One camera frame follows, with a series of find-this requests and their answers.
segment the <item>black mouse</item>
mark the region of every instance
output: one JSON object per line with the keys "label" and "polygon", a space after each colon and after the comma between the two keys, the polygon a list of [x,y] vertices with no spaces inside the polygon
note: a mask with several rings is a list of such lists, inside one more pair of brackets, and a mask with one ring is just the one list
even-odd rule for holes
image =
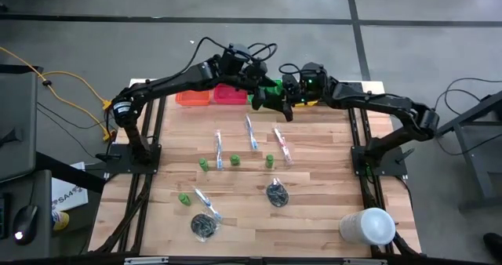
{"label": "black mouse", "polygon": [[14,241],[18,245],[27,245],[37,234],[37,205],[26,205],[16,214],[13,223]]}

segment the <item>paper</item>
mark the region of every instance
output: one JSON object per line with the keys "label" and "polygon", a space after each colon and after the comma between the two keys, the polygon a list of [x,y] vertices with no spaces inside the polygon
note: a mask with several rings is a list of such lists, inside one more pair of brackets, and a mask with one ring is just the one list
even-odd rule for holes
{"label": "paper", "polygon": [[[71,167],[85,172],[84,162],[75,163]],[[52,178],[52,186],[53,210],[65,211],[89,202],[86,189],[56,178]]]}

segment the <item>wooden tabletop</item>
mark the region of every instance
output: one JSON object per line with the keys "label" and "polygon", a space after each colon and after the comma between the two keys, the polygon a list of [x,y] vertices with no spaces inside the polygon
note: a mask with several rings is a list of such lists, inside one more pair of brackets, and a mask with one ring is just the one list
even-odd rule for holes
{"label": "wooden tabletop", "polygon": [[[362,84],[366,91],[384,91],[381,82]],[[253,123],[259,151],[251,151],[244,126],[246,113]],[[388,115],[369,111],[368,116],[373,136],[392,132]],[[291,167],[285,166],[272,132],[276,125],[288,143],[294,160]],[[223,140],[224,171],[215,168],[216,129],[221,130]],[[117,141],[127,142],[123,131],[119,131]],[[286,122],[282,114],[268,109],[254,111],[249,105],[181,107],[174,96],[169,96],[160,142],[162,159],[151,189],[142,255],[370,256],[369,246],[349,244],[338,231],[344,215],[363,209],[359,182],[352,172],[349,150],[353,143],[346,111],[297,107],[293,122]],[[231,154],[241,157],[239,167],[230,166]],[[275,157],[273,169],[265,168],[267,154]],[[200,158],[208,159],[208,172],[198,166]],[[289,203],[282,208],[271,205],[265,194],[275,177],[289,192]],[[102,245],[123,217],[130,181],[131,175],[124,174],[106,184],[89,250]],[[406,189],[393,177],[382,177],[381,181],[387,211],[398,223],[399,233],[420,251]],[[194,187],[210,198],[224,218],[206,242],[198,241],[190,228],[192,217],[205,211]],[[180,192],[189,195],[192,206],[178,201]]]}

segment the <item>gray floor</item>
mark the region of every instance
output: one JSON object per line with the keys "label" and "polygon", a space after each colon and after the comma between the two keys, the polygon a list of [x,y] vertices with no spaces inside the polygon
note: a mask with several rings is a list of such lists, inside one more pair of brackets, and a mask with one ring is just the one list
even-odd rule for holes
{"label": "gray floor", "polygon": [[[4,0],[18,11],[44,14],[93,14],[176,17],[350,18],[347,0]],[[502,0],[356,0],[362,19],[385,20],[502,20]],[[278,53],[268,67],[278,78],[279,64],[324,63],[343,80],[361,80],[351,26],[295,24],[133,24],[86,22],[0,21],[0,45],[46,71],[72,71],[97,91],[112,98],[130,78],[158,78],[177,71],[203,36],[222,43],[277,42]],[[409,96],[433,106],[437,96],[456,78],[502,80],[502,27],[362,27],[372,80],[383,81],[390,93]],[[203,46],[198,59],[215,52]],[[2,54],[0,64],[18,64]],[[100,115],[100,103],[70,77],[52,77],[61,96]],[[479,97],[502,84],[462,82]],[[39,87],[39,101],[81,125],[92,125],[82,113],[56,101]],[[475,100],[451,93],[451,103],[465,111]],[[443,102],[438,112],[444,123],[454,117]],[[101,131],[67,127],[92,154],[104,150]],[[454,138],[442,139],[458,151]],[[415,218],[423,251],[430,256],[493,262],[482,244],[487,231],[502,234],[502,211],[484,209],[460,213],[457,205],[476,198],[475,185],[462,157],[442,153],[435,141],[410,143],[415,153],[406,159]],[[95,159],[45,118],[38,116],[38,149],[64,162]],[[86,207],[93,213],[92,203]],[[90,215],[78,215],[90,225]],[[87,233],[72,231],[60,237],[55,252],[77,252]]]}

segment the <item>orange container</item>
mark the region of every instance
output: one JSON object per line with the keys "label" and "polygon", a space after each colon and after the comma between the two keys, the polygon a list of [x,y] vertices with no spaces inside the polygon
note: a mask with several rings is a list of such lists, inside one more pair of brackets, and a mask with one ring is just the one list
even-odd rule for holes
{"label": "orange container", "polygon": [[204,91],[204,92],[186,91],[176,94],[176,102],[183,106],[209,105],[210,99],[211,99],[210,91]]}

